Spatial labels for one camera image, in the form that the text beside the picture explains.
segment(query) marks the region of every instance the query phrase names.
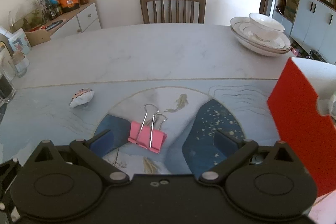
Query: red box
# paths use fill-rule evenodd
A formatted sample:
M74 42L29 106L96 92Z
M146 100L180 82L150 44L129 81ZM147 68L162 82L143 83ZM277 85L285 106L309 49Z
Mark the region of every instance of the red box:
M325 105L335 91L336 66L290 58L267 101L280 138L310 172L318 196L336 189L336 129Z

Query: stack of dishes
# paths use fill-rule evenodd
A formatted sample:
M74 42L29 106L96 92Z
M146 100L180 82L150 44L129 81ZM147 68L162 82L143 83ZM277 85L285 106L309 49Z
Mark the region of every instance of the stack of dishes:
M290 51L291 43L283 34L284 26L257 13L231 19L231 30L246 48L266 56L280 56Z

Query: dining table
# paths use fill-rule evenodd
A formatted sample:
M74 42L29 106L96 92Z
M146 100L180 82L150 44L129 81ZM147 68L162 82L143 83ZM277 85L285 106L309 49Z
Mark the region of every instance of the dining table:
M206 150L199 143L213 138L212 130L272 146L279 135L267 99L291 57L257 54L229 26L207 24L122 26L39 44L27 54L27 73L12 81L16 95L0 123L1 162L14 157L23 165L42 140L89 140L113 129L114 117L142 122L145 104L167 117L160 153L124 136L103 157L130 177L193 173ZM70 108L81 89L93 90L92 100ZM209 126L192 135L197 117ZM217 152L206 156L208 166L223 159Z

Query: binder clip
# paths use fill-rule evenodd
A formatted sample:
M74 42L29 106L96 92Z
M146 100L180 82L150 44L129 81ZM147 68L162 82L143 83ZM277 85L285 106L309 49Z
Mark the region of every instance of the binder clip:
M152 119L146 122L148 116L147 106L151 105L155 108L156 113L153 114ZM142 121L142 124L132 121L131 131L128 141L135 143L145 149L149 149L152 152L159 153L161 146L167 138L167 134L160 131L162 123L167 120L167 117L162 113L159 113L159 109L152 104L146 104L144 106L146 114ZM155 129L158 116L163 116L164 120L160 122L158 129Z

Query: chair backrest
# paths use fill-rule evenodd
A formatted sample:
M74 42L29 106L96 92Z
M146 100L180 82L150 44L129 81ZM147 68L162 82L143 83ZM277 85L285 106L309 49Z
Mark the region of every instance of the chair backrest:
M140 0L141 11L143 23L150 23L147 2L153 2L153 13L154 13L154 23L158 22L158 16L156 11L156 2L157 0ZM164 9L164 0L161 1L161 23L165 23L165 9ZM168 22L172 23L172 12L171 12L171 1L168 0ZM176 17L175 22L179 22L179 0L176 1ZM190 10L190 23L194 22L194 2L199 2L199 12L198 12L198 23L204 23L204 15L205 15L205 3L206 0L183 0L183 23L186 23L186 2L191 1L191 10Z

